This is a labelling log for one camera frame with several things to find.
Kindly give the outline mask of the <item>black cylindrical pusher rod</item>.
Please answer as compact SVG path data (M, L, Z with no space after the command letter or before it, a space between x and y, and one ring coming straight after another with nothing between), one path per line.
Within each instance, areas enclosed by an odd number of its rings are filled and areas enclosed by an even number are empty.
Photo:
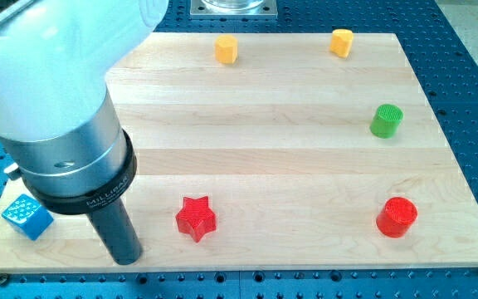
M142 246L121 198L87 217L117 264L129 265L140 258Z

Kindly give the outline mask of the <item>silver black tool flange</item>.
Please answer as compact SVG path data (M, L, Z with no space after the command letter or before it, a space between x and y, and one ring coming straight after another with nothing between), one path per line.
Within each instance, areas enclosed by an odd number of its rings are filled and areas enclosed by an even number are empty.
M28 191L60 214L91 213L118 199L134 180L137 159L109 94L83 125L47 140L0 139Z

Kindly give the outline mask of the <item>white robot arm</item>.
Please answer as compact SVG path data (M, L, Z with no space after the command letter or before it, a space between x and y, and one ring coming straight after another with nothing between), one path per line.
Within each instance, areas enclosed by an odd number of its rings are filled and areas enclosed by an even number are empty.
M0 1L0 142L48 210L84 214L114 261L142 248L122 202L137 158L105 82L166 0Z

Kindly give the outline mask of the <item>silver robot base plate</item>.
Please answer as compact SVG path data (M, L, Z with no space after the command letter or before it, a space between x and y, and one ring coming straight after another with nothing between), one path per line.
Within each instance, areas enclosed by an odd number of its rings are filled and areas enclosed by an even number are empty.
M191 0L193 19L277 19L276 0Z

